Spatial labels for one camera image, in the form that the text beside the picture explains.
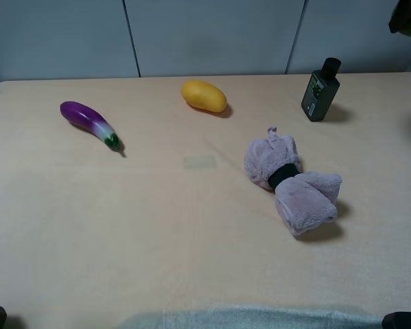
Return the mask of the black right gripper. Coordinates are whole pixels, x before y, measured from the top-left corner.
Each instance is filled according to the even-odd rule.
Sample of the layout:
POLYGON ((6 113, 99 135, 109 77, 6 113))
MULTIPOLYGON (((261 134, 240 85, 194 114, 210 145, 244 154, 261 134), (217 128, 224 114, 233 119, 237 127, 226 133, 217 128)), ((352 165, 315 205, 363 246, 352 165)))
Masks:
POLYGON ((383 329, 411 329, 411 312, 399 311, 385 315, 383 329))

